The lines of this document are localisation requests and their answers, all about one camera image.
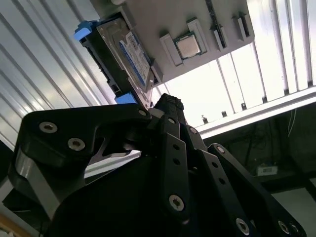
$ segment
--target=hard drive label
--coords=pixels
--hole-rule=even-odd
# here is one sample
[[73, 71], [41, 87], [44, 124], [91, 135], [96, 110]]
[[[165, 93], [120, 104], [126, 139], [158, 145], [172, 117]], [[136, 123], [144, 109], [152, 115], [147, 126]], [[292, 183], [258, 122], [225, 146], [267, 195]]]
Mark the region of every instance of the hard drive label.
[[132, 32], [129, 32], [126, 35], [126, 43], [121, 40], [119, 45], [133, 67], [141, 84], [145, 86], [147, 83], [150, 66], [144, 55], [144, 50], [142, 49], [141, 45], [136, 40]]

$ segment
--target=blue label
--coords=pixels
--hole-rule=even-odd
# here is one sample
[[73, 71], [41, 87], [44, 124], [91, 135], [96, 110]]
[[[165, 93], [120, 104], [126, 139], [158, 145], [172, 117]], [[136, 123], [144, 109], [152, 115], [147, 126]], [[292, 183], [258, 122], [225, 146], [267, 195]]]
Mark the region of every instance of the blue label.
[[139, 74], [139, 71], [137, 70], [137, 68], [136, 68], [136, 66], [135, 66], [135, 64], [134, 64], [134, 62], [132, 61], [132, 59], [130, 58], [129, 54], [127, 53], [127, 51], [126, 51], [126, 49], [125, 49], [125, 46], [124, 46], [121, 42], [119, 42], [119, 46], [120, 46], [120, 48], [122, 49], [122, 51], [123, 51], [123, 53], [125, 54], [125, 56], [127, 57], [129, 63], [130, 63], [131, 66], [132, 66], [132, 68], [134, 69], [134, 72], [136, 73], [136, 75], [137, 75], [138, 79], [140, 80], [141, 84], [142, 84], [143, 86], [145, 86], [145, 82], [144, 82], [142, 76]]

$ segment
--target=hard drive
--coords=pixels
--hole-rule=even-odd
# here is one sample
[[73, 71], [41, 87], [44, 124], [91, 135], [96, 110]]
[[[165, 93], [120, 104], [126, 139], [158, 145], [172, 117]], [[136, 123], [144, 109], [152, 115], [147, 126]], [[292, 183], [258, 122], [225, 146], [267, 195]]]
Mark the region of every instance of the hard drive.
[[89, 24], [91, 30], [80, 42], [107, 77], [116, 101], [137, 102], [148, 109], [155, 76], [136, 34], [129, 29], [120, 14]]

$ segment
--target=blue plastic tab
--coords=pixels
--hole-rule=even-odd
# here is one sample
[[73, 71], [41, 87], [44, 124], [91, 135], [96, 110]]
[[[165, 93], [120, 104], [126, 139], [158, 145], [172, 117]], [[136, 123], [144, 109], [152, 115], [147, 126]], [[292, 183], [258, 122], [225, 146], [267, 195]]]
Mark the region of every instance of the blue plastic tab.
[[134, 96], [132, 95], [132, 92], [129, 92], [129, 93], [126, 93], [126, 94], [121, 95], [119, 97], [116, 97], [115, 101], [118, 104], [137, 104], [137, 101], [135, 100]]
[[97, 23], [97, 21], [82, 21], [75, 30], [75, 39], [79, 41], [89, 35]]

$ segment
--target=screw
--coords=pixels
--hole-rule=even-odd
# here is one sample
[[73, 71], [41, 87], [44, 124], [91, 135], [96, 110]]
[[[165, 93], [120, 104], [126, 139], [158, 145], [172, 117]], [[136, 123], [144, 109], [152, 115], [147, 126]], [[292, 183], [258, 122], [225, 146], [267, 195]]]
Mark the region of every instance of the screw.
[[193, 127], [190, 127], [190, 131], [191, 131], [192, 133], [194, 133], [194, 134], [197, 134], [197, 133], [198, 133], [198, 131], [196, 131]]
[[177, 195], [171, 195], [169, 197], [169, 203], [173, 209], [176, 211], [182, 211], [184, 209], [184, 203], [182, 199]]
[[173, 120], [172, 118], [168, 118], [168, 120], [169, 120], [169, 122], [170, 122], [170, 123], [173, 123], [173, 124], [175, 124], [175, 123], [176, 123], [176, 121], [175, 121], [175, 120]]
[[142, 116], [146, 116], [146, 112], [145, 112], [145, 111], [139, 110], [138, 112], [139, 112]]
[[54, 133], [57, 131], [57, 126], [52, 122], [41, 122], [39, 128], [45, 133]]
[[282, 221], [278, 221], [278, 225], [280, 226], [281, 230], [283, 230], [284, 233], [286, 234], [290, 233], [290, 231], [288, 230], [288, 227]]
[[79, 138], [71, 138], [68, 140], [68, 147], [74, 151], [81, 151], [84, 149], [85, 143]]
[[248, 236], [250, 234], [250, 229], [247, 225], [247, 223], [244, 222], [244, 220], [237, 218], [236, 219], [236, 225], [238, 229], [245, 235]]
[[217, 149], [221, 152], [221, 153], [225, 153], [224, 149], [221, 147], [217, 147]]

